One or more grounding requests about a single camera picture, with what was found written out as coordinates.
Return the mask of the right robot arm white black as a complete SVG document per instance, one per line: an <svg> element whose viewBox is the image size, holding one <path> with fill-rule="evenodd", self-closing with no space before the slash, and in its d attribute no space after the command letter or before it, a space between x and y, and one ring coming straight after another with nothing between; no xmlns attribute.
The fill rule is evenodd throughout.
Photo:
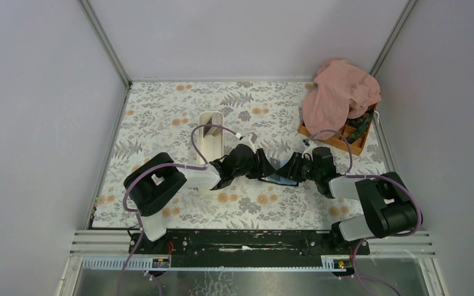
<svg viewBox="0 0 474 296"><path fill-rule="evenodd" d="M337 242L403 236L416 231L422 224L422 214L397 173L341 175L327 147L316 147L303 154L293 153L276 173L296 183L312 181L319 193L329 199L360 202L361 215L332 225L331 234Z"/></svg>

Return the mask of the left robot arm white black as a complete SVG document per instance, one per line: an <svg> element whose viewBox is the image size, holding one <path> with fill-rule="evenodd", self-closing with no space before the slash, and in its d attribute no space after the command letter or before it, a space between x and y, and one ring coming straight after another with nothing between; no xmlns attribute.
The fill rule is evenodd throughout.
<svg viewBox="0 0 474 296"><path fill-rule="evenodd" d="M161 152L128 175L123 185L125 197L135 203L145 238L153 242L166 234L162 210L180 189L216 191L242 176L262 179L275 172L263 149L238 144L228 155L203 166L176 163L168 153Z"/></svg>

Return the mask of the cream plastic oblong tray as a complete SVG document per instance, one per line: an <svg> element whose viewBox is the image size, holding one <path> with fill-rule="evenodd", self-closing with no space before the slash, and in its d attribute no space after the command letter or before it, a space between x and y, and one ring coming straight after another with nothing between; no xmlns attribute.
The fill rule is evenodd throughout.
<svg viewBox="0 0 474 296"><path fill-rule="evenodd" d="M223 125L224 116L219 111L205 111L199 115L198 123L200 125ZM205 165L207 160L211 162L223 157L223 130L214 126L203 126L197 131L196 147L202 154L197 155L197 164ZM216 187L220 182L220 173L213 165L208 165L207 171L210 173L206 178L209 181L206 187L199 188L199 191L205 193Z"/></svg>

